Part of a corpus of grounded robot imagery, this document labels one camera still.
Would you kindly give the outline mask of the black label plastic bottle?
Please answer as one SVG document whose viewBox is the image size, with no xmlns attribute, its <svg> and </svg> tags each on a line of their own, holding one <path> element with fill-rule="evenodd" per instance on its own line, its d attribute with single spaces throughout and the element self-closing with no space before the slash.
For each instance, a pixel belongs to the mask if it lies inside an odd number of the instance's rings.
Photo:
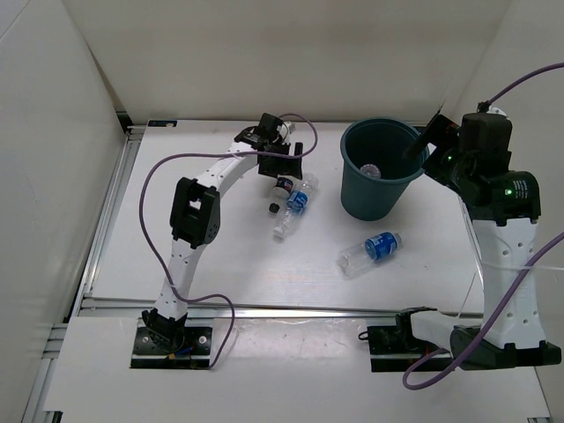
<svg viewBox="0 0 564 423">
<path fill-rule="evenodd" d="M 278 177 L 269 196 L 268 211 L 271 216 L 276 216 L 278 212 L 286 207 L 286 202 L 293 191 L 293 186 L 294 181 L 290 177 Z"/>
</svg>

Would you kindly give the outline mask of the red label red cap bottle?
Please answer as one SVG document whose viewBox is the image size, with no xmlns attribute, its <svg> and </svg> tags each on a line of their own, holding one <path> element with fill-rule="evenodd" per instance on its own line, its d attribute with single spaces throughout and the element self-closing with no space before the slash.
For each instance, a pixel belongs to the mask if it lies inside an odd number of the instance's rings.
<svg viewBox="0 0 564 423">
<path fill-rule="evenodd" d="M 381 170 L 374 164 L 367 163 L 360 168 L 360 172 L 370 178 L 380 179 L 382 177 Z"/>
</svg>

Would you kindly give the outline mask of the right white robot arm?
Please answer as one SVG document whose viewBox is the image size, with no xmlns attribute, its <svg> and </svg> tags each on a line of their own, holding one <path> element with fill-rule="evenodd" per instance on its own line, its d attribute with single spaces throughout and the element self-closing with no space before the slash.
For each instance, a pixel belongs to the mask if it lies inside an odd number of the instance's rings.
<svg viewBox="0 0 564 423">
<path fill-rule="evenodd" d="M 558 365 L 561 349 L 547 341 L 531 273 L 541 215 L 537 178 L 509 167 L 512 123 L 492 113 L 466 114 L 460 124 L 436 114 L 405 155 L 428 145 L 427 176 L 463 201 L 479 250 L 482 321 L 457 322 L 434 308 L 397 315 L 398 346 L 414 353 L 425 343 L 449 352 L 468 370 Z"/>
</svg>

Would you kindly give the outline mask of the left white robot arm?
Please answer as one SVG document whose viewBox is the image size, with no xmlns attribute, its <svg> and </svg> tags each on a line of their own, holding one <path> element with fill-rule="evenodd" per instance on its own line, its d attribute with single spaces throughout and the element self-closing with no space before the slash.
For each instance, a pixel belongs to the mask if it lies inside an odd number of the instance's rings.
<svg viewBox="0 0 564 423">
<path fill-rule="evenodd" d="M 185 322 L 189 290 L 197 263 L 206 246 L 219 233 L 220 202 L 223 195 L 248 171 L 264 176 L 301 177 L 303 144 L 290 143 L 294 125 L 275 115 L 263 114 L 255 126 L 243 129 L 224 153 L 179 153 L 159 161 L 142 186 L 138 216 L 142 233 L 165 273 L 165 281 L 151 310 L 142 313 L 152 341 L 165 353 L 177 353 L 188 342 Z M 179 158 L 207 158 L 216 162 L 195 178 L 182 177 L 175 186 L 169 225 L 172 250 L 164 260 L 152 242 L 145 224 L 145 196 L 159 167 Z"/>
</svg>

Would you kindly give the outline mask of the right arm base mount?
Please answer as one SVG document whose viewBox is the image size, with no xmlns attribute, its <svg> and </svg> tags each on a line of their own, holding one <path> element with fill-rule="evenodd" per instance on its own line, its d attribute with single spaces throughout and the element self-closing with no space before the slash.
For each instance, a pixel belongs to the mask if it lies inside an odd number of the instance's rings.
<svg viewBox="0 0 564 423">
<path fill-rule="evenodd" d="M 407 340 L 397 326 L 368 326 L 358 334 L 358 340 L 368 344 L 372 373 L 403 373 L 438 350 L 427 341 Z"/>
</svg>

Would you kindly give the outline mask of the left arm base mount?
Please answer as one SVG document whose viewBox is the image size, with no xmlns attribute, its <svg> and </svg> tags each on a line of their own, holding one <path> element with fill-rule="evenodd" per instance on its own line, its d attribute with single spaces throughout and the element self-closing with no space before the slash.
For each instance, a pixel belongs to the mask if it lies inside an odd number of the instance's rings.
<svg viewBox="0 0 564 423">
<path fill-rule="evenodd" d="M 171 343 L 137 323 L 130 356 L 132 369 L 205 370 L 211 364 L 212 319 L 187 319 Z"/>
</svg>

